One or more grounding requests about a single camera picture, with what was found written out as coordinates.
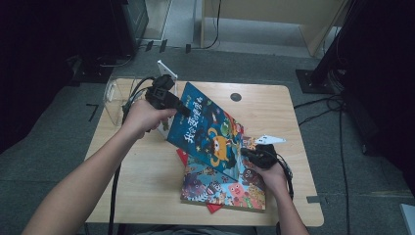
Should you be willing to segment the black metal stand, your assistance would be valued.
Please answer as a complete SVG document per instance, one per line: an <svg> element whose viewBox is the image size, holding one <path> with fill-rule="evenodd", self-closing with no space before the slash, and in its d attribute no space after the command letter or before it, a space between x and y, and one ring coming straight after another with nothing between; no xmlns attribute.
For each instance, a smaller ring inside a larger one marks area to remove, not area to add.
<svg viewBox="0 0 415 235"><path fill-rule="evenodd" d="M329 72L347 63L341 52L341 40L348 31L349 20L353 19L353 10L359 0L333 0L320 14L316 23L304 23L300 26L301 35L312 56L316 56L324 48L327 37L334 27L332 43L327 47L319 64L313 70L296 69L296 76L303 93L333 94L334 89Z"/></svg>

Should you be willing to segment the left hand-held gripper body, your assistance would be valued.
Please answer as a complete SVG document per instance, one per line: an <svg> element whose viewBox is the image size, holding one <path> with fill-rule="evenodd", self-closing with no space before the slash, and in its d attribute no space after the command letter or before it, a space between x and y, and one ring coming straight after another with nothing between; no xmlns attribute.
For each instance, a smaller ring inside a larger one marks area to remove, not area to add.
<svg viewBox="0 0 415 235"><path fill-rule="evenodd" d="M157 110L176 109L178 98L176 81L178 75L174 73L162 60L157 61L160 76L148 88L146 100Z"/></svg>

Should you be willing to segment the black cabinet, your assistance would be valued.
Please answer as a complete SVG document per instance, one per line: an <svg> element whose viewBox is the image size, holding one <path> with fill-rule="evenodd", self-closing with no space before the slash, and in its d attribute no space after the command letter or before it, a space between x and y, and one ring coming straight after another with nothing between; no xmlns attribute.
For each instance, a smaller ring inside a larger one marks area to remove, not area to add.
<svg viewBox="0 0 415 235"><path fill-rule="evenodd" d="M149 22L146 0L111 0L122 56L134 56Z"/></svg>

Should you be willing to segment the beige wooden cabinet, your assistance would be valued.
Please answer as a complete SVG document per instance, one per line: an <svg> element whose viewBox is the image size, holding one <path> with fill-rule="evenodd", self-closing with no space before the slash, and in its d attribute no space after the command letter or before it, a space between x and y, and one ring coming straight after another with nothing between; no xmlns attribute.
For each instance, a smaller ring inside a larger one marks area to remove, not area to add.
<svg viewBox="0 0 415 235"><path fill-rule="evenodd" d="M298 24L310 56L346 16L350 0L202 0L201 45L205 45L206 18Z"/></svg>

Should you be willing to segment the light blue animals picture book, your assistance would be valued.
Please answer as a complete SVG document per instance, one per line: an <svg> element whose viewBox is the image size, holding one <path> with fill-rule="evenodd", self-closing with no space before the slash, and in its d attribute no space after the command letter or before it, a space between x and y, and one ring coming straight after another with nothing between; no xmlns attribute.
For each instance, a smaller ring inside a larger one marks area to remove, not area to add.
<svg viewBox="0 0 415 235"><path fill-rule="evenodd" d="M237 181L188 155L180 199L185 203L222 205L262 212L266 209L265 184L254 165L241 157Z"/></svg>

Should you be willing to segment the person's right hand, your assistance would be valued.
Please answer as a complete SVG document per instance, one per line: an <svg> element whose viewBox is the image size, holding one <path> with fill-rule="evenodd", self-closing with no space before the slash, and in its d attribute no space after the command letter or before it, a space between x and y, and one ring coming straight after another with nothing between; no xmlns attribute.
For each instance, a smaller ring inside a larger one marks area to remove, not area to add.
<svg viewBox="0 0 415 235"><path fill-rule="evenodd" d="M289 193L284 170L279 164L269 169L256 166L254 170L262 176L265 185L275 197Z"/></svg>

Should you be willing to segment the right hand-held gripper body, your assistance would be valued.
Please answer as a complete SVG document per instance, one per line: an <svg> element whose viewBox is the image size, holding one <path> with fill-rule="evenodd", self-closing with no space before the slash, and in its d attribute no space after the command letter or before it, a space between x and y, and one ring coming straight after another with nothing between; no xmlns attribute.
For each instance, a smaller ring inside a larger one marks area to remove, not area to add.
<svg viewBox="0 0 415 235"><path fill-rule="evenodd" d="M269 169L275 164L285 167L284 159L275 151L274 145L276 143L284 143L284 138L279 138L270 135L262 135L254 141L256 155L251 157L256 160L256 166L264 169Z"/></svg>

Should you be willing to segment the dark blue picture book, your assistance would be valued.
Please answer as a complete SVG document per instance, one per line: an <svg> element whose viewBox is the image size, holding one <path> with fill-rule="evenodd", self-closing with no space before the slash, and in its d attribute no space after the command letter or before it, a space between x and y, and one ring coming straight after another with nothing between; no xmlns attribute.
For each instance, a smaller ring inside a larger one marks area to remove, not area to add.
<svg viewBox="0 0 415 235"><path fill-rule="evenodd" d="M244 127L190 82L184 87L181 102L190 114L176 113L166 140L237 180Z"/></svg>

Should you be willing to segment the black equipment base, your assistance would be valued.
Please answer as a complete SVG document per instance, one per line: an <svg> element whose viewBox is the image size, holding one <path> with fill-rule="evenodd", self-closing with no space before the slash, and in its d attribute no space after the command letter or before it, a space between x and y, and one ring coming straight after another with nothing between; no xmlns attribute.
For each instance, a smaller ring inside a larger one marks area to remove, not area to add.
<svg viewBox="0 0 415 235"><path fill-rule="evenodd" d="M73 73L70 86L79 86L81 83L106 84L113 72L112 67L103 65L96 56L72 56L67 59L67 64Z"/></svg>

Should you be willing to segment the clear acrylic book rack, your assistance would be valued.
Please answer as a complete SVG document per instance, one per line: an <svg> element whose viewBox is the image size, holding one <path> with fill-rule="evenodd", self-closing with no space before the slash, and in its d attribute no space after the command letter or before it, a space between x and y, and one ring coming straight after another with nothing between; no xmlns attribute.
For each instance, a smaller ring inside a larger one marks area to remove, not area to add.
<svg viewBox="0 0 415 235"><path fill-rule="evenodd" d="M123 106L131 97L134 101L144 99L152 82L151 78L141 82L141 78L133 77L112 77L109 80L103 100L105 110L115 127L121 127L123 124Z"/></svg>

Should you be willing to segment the person's left hand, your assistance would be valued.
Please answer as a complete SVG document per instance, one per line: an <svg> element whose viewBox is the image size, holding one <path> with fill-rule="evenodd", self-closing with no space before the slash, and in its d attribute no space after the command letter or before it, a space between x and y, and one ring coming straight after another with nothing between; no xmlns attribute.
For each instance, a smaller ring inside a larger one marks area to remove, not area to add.
<svg viewBox="0 0 415 235"><path fill-rule="evenodd" d="M156 129L162 121L176 114L175 109L157 110L148 101L133 103L120 131L133 140L141 139L149 130Z"/></svg>

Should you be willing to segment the white flat object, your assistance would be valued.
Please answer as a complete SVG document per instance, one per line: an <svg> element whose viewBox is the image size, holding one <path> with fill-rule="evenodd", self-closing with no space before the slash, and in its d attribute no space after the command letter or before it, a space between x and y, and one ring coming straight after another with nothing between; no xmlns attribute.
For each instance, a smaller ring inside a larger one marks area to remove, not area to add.
<svg viewBox="0 0 415 235"><path fill-rule="evenodd" d="M400 204L400 210L409 235L415 235L415 206Z"/></svg>

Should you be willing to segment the red picture book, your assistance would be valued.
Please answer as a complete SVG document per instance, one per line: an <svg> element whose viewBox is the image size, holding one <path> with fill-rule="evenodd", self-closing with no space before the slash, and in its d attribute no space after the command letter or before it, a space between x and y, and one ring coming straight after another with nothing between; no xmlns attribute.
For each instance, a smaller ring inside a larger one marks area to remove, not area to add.
<svg viewBox="0 0 415 235"><path fill-rule="evenodd" d="M187 162L188 162L188 154L185 153L184 151L182 151L181 149L177 149L176 150L176 153L177 153L179 159L181 160L181 162L184 165L187 165ZM222 208L223 208L222 205L207 203L207 209L209 210L210 213L215 213L215 212L219 211Z"/></svg>

